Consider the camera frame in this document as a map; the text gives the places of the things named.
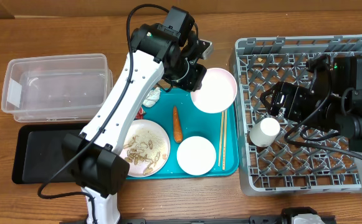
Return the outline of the pale green cup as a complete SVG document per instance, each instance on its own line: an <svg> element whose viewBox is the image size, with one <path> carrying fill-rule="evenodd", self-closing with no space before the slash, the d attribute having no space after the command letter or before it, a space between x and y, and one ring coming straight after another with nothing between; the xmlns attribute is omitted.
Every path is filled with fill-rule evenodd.
<svg viewBox="0 0 362 224"><path fill-rule="evenodd" d="M250 129L250 140L257 147L270 146L278 133L280 132L280 124L274 118L264 118Z"/></svg>

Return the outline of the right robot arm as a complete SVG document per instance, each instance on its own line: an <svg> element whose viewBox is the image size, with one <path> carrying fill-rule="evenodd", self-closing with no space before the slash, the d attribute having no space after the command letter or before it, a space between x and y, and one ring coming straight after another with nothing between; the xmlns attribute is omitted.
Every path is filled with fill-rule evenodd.
<svg viewBox="0 0 362 224"><path fill-rule="evenodd" d="M260 101L272 116L284 109L296 122L284 140L298 147L353 157L362 189L362 55L321 55L306 62L313 79L308 88L278 82Z"/></svg>

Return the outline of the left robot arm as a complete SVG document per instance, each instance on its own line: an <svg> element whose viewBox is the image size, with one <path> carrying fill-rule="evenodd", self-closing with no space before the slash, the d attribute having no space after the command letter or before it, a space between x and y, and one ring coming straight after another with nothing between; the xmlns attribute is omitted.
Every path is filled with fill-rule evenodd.
<svg viewBox="0 0 362 224"><path fill-rule="evenodd" d="M118 223L117 192L130 168L120 154L149 91L164 80L184 91L200 89L206 68L197 63L212 45L200 40L194 18L173 6L162 24L126 28L128 54L115 86L80 134L62 140L65 170L87 201L85 223Z"/></svg>

